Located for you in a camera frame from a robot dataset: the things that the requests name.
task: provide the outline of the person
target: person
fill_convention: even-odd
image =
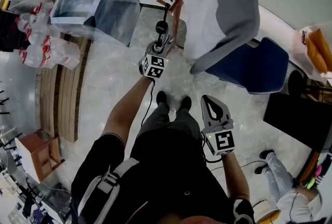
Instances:
[[[255,174],[263,174],[269,190],[281,211],[285,223],[303,223],[316,220],[321,208],[321,199],[316,189],[308,190],[297,185],[293,176],[276,157],[274,150],[264,150],[259,158],[267,164],[256,168]]]
[[[79,168],[72,183],[74,223],[95,223],[99,217],[105,200],[98,193],[83,211],[80,202],[97,176],[123,162],[131,124],[150,83],[142,77],[115,105]],[[200,128],[189,113],[191,99],[182,100],[173,122],[166,94],[160,91],[156,101],[158,107],[141,127],[130,154],[139,164],[120,179],[104,223],[253,224],[248,183],[234,153],[223,158],[227,196],[202,157]]]

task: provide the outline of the marble floor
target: marble floor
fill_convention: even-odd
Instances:
[[[78,141],[71,144],[61,140],[61,154],[66,161],[55,171],[56,177],[66,188],[70,189],[77,170],[93,142],[101,135],[114,105],[140,78],[137,62],[147,44],[156,39],[155,25],[161,18],[162,11],[143,8],[129,48],[99,42],[92,44],[80,97]],[[191,75],[190,64],[180,49],[173,49],[168,58],[170,62],[167,70],[161,79],[156,81],[149,114],[157,106],[156,95],[160,90],[169,95],[171,120],[175,118],[175,110],[181,98],[189,95],[192,99],[190,113],[203,128],[201,97],[204,94],[214,96],[228,105],[235,122],[235,153],[240,165],[258,160],[261,151],[273,148],[287,169],[297,176],[310,148],[263,122],[269,95],[250,95],[245,89],[222,82],[207,73]],[[131,127],[126,158],[130,154],[149,101],[150,90],[146,93]],[[212,159],[208,148],[204,150],[207,158]],[[153,149],[151,156],[157,158]],[[272,201],[264,177],[254,174],[254,169],[260,165],[261,163],[253,163],[243,168],[250,186],[252,204],[262,199]],[[222,164],[208,164],[210,169],[219,166]],[[213,174],[226,189],[223,169],[214,170]]]

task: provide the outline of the shoe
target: shoe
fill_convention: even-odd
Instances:
[[[181,101],[181,106],[179,110],[181,109],[187,109],[188,111],[191,109],[191,98],[186,96],[184,99]]]
[[[268,153],[274,153],[274,150],[270,149],[270,150],[264,150],[259,154],[259,158],[265,160],[266,156],[268,155]]]
[[[159,105],[159,103],[164,102],[167,105],[167,97],[165,92],[163,91],[159,91],[156,97],[156,101],[157,101],[157,105]]]
[[[268,167],[268,166],[269,166],[269,165],[266,164],[266,165],[264,165],[264,166],[261,166],[261,167],[256,168],[256,170],[255,170],[255,174],[261,174],[262,170],[263,170],[264,168]]]

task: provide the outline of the black cable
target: black cable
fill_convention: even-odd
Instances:
[[[293,200],[293,202],[292,202],[292,207],[290,208],[290,211],[289,211],[289,219],[291,220],[291,223],[293,223],[292,218],[291,218],[291,212],[292,212],[292,209],[293,209],[293,205],[294,205],[294,202],[295,202],[295,198],[296,198],[296,196],[297,196],[298,194],[299,194],[299,193],[296,193],[296,195],[295,195],[295,197],[294,197],[294,200]]]
[[[149,107],[147,108],[146,113],[145,113],[145,115],[144,115],[144,118],[143,118],[143,120],[142,120],[141,127],[143,126],[143,123],[144,123],[145,117],[146,117],[147,113],[149,112],[150,107],[151,107],[151,103],[152,103],[152,92],[154,91],[154,87],[155,87],[156,81],[155,81],[154,79],[152,79],[152,82],[153,82],[154,84],[153,84],[153,86],[152,86],[151,93],[150,93],[150,96],[151,96],[150,104],[149,104]]]
[[[240,166],[240,167],[243,168],[243,167],[246,167],[246,166],[248,166],[249,164],[252,164],[252,163],[255,163],[255,162],[264,162],[264,163],[267,164],[267,162],[265,162],[265,161],[263,161],[263,160],[255,160],[255,161],[249,162],[248,164],[243,165],[243,166]],[[216,169],[223,168],[223,167],[224,167],[224,166],[221,166],[221,167],[218,167],[218,168],[214,168],[214,169],[210,170],[210,172],[211,172],[211,171],[214,171],[214,170],[216,170]]]

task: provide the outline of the backpack strap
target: backpack strap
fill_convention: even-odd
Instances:
[[[129,158],[128,160],[123,161],[119,166],[117,166],[114,171],[111,172],[109,167],[108,171],[103,176],[97,176],[95,179],[93,179],[79,203],[77,210],[78,216],[84,209],[84,206],[89,197],[91,196],[92,192],[97,187],[105,194],[110,193],[107,202],[105,203],[103,209],[100,211],[98,218],[94,222],[95,224],[102,224],[120,191],[119,180],[131,167],[138,163],[139,162],[137,160]]]

